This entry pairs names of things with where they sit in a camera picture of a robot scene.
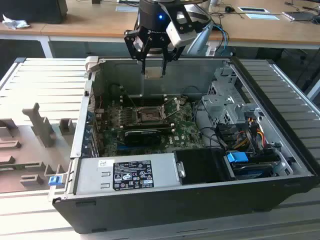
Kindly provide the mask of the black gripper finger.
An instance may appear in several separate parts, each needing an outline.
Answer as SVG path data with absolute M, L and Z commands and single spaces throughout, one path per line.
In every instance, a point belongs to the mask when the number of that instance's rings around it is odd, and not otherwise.
M 142 42 L 141 50 L 139 51 L 135 45 L 135 40 L 140 39 Z M 133 60 L 140 61 L 141 74 L 144 75 L 146 71 L 146 57 L 150 50 L 150 40 L 147 29 L 126 30 L 124 32 L 124 41 L 126 43 L 128 52 Z
M 178 48 L 175 47 L 172 51 L 168 51 L 168 45 L 166 43 L 162 43 L 161 49 L 163 54 L 161 68 L 162 68 L 162 75 L 164 76 L 166 74 L 167 63 L 171 61 L 177 61 L 181 56 L 182 52 L 184 51 L 185 46 L 181 46 Z

